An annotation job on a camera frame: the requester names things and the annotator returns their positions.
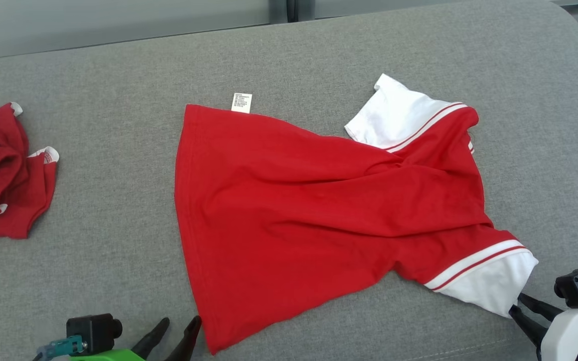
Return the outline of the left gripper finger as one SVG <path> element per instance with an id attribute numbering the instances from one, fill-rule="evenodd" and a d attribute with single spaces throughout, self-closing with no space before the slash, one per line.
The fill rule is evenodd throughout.
<path id="1" fill-rule="evenodd" d="M 159 345 L 162 338 L 167 333 L 170 326 L 169 317 L 163 318 L 150 332 L 145 334 L 132 348 L 131 352 L 135 353 L 141 359 L 147 360 L 154 347 Z"/>
<path id="2" fill-rule="evenodd" d="M 189 361 L 195 349 L 197 338 L 202 326 L 202 318 L 196 315 L 184 329 L 183 338 L 175 349 L 165 359 L 166 361 Z"/>

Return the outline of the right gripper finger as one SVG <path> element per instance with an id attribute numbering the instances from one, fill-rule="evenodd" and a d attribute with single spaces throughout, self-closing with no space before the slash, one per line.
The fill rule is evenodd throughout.
<path id="1" fill-rule="evenodd" d="M 512 306 L 509 310 L 509 315 L 512 320 L 516 322 L 517 326 L 523 331 L 533 345 L 540 349 L 541 343 L 548 329 L 541 324 L 527 317 L 518 306 Z"/>
<path id="2" fill-rule="evenodd" d="M 519 295 L 518 301 L 520 301 L 521 304 L 527 307 L 530 311 L 541 315 L 548 321 L 553 321 L 559 314 L 563 313 L 562 309 L 548 304 L 547 302 L 539 301 L 525 293 Z"/>

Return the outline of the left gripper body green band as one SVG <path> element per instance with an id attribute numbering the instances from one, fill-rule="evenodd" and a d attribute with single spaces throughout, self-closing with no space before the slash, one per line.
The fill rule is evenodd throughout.
<path id="1" fill-rule="evenodd" d="M 71 361 L 144 361 L 130 349 L 113 349 L 95 355 L 71 356 Z"/>

